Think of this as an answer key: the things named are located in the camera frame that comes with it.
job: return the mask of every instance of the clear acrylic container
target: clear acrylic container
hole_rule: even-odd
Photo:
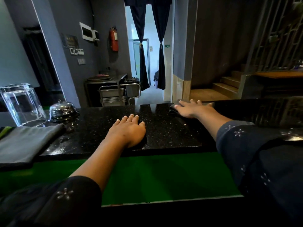
[[[17,126],[39,126],[46,121],[45,112],[30,84],[0,87],[0,93]]]

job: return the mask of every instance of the green panel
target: green panel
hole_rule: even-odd
[[[0,173],[0,193],[69,176],[85,160],[35,163],[32,169]],[[216,152],[120,158],[103,205],[240,194]]]

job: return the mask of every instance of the person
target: person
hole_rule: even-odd
[[[175,108],[183,117],[198,119],[209,131],[242,194],[266,203],[287,221],[302,222],[301,141],[226,118],[212,104],[180,101]],[[138,124],[138,120],[133,114],[117,119],[93,155],[67,179],[1,198],[0,225],[96,225],[113,167],[123,149],[137,145],[145,136],[145,123]]]

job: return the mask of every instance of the sleeve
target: sleeve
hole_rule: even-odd
[[[93,226],[101,200],[98,184],[83,176],[32,186],[0,199],[0,225]]]
[[[303,224],[302,140],[291,130],[225,124],[217,148],[244,196],[270,207],[275,216]]]

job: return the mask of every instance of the fire extinguisher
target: fire extinguisher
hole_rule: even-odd
[[[117,29],[115,27],[112,27],[109,30],[109,39],[110,39],[110,46],[114,52],[119,51],[119,46],[118,46],[118,34],[117,34]]]

